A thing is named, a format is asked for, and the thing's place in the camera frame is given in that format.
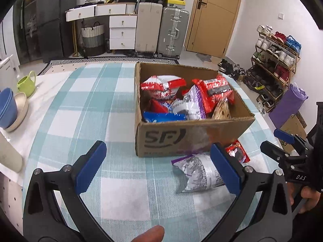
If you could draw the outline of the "right hand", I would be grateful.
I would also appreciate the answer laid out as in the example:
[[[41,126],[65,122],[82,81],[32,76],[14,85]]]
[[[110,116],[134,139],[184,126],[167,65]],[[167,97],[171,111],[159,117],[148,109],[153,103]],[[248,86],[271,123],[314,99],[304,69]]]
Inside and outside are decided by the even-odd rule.
[[[290,194],[290,203],[294,204],[296,195],[300,193],[301,201],[293,209],[294,214],[302,214],[311,209],[314,209],[320,200],[321,193],[312,189],[309,186],[304,186],[301,190],[297,190],[297,185],[294,183],[286,183]]]

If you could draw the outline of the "left hand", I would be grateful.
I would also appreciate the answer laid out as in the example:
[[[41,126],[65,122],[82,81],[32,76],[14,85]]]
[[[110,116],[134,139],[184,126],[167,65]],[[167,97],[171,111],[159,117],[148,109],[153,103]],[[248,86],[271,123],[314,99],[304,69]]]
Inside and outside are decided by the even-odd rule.
[[[134,238],[131,242],[161,242],[165,234],[164,227],[157,225]]]

